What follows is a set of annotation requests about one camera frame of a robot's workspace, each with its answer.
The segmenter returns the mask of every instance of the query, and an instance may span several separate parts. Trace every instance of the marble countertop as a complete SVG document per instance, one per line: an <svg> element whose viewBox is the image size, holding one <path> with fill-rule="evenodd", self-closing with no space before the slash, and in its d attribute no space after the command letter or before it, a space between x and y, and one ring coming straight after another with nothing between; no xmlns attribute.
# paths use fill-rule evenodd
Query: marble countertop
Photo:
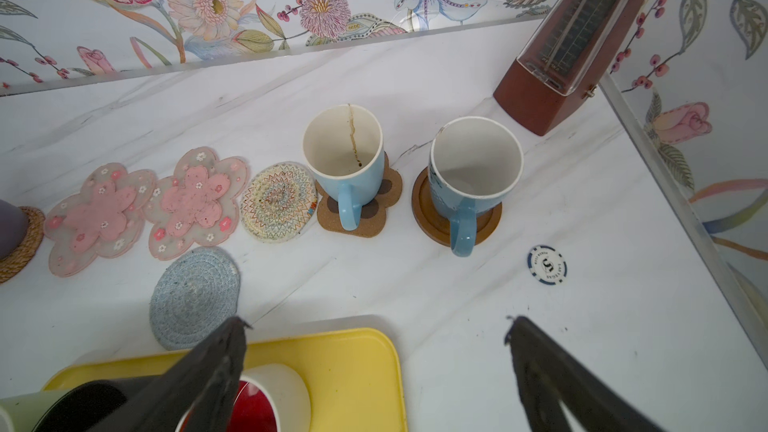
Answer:
<svg viewBox="0 0 768 432"><path fill-rule="evenodd" d="M546 137L492 94L537 23L507 24L0 99L0 197L48 211L106 162L168 176L186 151L240 156L251 175L302 161L319 111L358 103L379 118L404 179L376 238L312 222L279 245L239 227L222 244L242 274L239 314L256 341L371 326L395 343L410 430L527 430L508 315L529 316L667 430L764 430L768 372L653 177L599 93ZM470 258L418 228L409 194L440 126L491 117L520 139L523 178ZM74 363L162 351L149 300L170 264L147 250L70 278L45 240L0 285L0 397ZM556 247L568 279L537 282L525 259Z"/></svg>

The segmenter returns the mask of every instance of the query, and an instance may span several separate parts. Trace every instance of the poker chip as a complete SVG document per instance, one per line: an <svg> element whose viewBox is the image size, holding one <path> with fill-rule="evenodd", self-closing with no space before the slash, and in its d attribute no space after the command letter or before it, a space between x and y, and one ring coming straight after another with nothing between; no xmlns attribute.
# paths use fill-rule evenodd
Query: poker chip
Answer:
<svg viewBox="0 0 768 432"><path fill-rule="evenodd" d="M549 245L537 245L531 249L528 268L536 280L546 285L561 284L568 275L565 259Z"/></svg>

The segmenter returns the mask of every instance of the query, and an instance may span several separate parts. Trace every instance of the mug handle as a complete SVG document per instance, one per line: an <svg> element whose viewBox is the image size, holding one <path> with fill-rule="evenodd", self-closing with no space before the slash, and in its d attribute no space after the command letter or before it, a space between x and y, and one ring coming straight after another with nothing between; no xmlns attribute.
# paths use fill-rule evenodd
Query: mug handle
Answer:
<svg viewBox="0 0 768 432"><path fill-rule="evenodd" d="M474 201L462 200L451 217L451 250L459 257L469 257L475 247L478 220Z"/></svg>
<svg viewBox="0 0 768 432"><path fill-rule="evenodd" d="M362 207L359 204L352 203L352 186L341 184L339 186L339 217L344 230L355 230L360 225L361 210Z"/></svg>

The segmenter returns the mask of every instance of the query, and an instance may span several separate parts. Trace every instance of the blue woven coaster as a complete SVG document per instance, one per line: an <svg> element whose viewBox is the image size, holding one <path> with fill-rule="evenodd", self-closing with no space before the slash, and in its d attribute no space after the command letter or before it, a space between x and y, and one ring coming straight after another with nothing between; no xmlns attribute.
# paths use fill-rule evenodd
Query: blue woven coaster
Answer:
<svg viewBox="0 0 768 432"><path fill-rule="evenodd" d="M240 274L218 247L198 247L179 257L152 293L149 322L167 350L197 345L237 312Z"/></svg>

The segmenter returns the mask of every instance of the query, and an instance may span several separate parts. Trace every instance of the embroidered coaster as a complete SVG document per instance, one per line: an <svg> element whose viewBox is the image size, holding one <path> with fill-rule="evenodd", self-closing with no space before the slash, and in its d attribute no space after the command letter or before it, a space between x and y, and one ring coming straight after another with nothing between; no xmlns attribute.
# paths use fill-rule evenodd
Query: embroidered coaster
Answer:
<svg viewBox="0 0 768 432"><path fill-rule="evenodd" d="M339 217L339 203L315 183L317 192L322 195L317 206L317 221L322 228L341 234L357 235L358 237L375 237L384 229L386 224L386 209L397 204L402 193L402 177L397 170L389 168L389 157L384 155L384 179L376 197L365 204L360 211L360 225L355 230L345 230Z"/></svg>
<svg viewBox="0 0 768 432"><path fill-rule="evenodd" d="M259 172L245 191L243 225L262 242L278 243L301 232L317 208L312 172L282 162Z"/></svg>
<svg viewBox="0 0 768 432"><path fill-rule="evenodd" d="M218 247L198 247L171 264L152 293L149 322L167 350L192 348L237 312L240 274Z"/></svg>
<svg viewBox="0 0 768 432"><path fill-rule="evenodd" d="M195 242L211 246L227 240L239 217L235 197L247 179L248 167L239 158L219 160L207 147L184 154L174 174L158 180L144 206L144 215L154 224L150 254L170 260Z"/></svg>
<svg viewBox="0 0 768 432"><path fill-rule="evenodd" d="M57 204L45 218L45 236L56 244L48 258L54 275L67 277L86 268L96 256L125 254L144 228L141 207L156 182L151 170L125 170L109 163L91 173L80 193Z"/></svg>
<svg viewBox="0 0 768 432"><path fill-rule="evenodd" d="M22 243L17 245L9 256L0 260L0 284L16 275L32 260L34 253L40 247L40 242L43 240L45 216L42 210L35 207L19 208L26 214L29 226L27 226L27 234L24 236Z"/></svg>

